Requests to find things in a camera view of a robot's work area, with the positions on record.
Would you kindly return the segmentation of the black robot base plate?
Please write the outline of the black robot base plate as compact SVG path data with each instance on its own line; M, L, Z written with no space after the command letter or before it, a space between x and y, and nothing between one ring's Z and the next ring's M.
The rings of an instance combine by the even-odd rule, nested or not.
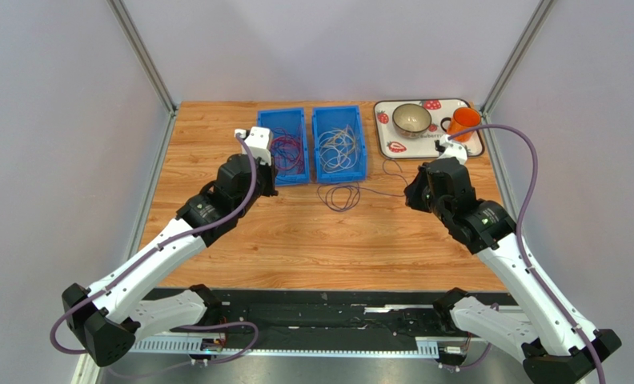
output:
M254 346L400 350L415 338L437 337L463 346L464 331L442 325L432 303L441 291L215 289L221 305L201 323L231 322L227 346L240 348L259 328Z

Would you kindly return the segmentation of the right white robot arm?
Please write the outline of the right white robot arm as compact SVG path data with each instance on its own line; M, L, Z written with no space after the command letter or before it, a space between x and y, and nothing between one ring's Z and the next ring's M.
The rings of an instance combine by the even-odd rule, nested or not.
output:
M527 318L518 321L455 288L434 303L448 329L477 335L511 355L533 383L577 383L621 347L614 330L588 321L538 271L516 222L499 203L477 198L459 160L423 163L404 194L407 206L434 214L499 278Z

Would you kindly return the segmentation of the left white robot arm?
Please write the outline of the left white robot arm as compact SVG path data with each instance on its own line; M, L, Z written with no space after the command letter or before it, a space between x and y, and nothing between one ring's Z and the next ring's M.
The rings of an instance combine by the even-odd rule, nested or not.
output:
M67 324L100 366L121 359L138 341L175 328L220 323L221 301L203 284L180 294L148 300L155 286L189 258L232 231L260 196L277 195L270 155L236 154L219 167L216 180L189 198L161 233L105 278L62 293L64 315L50 330L52 345L63 353L58 328Z

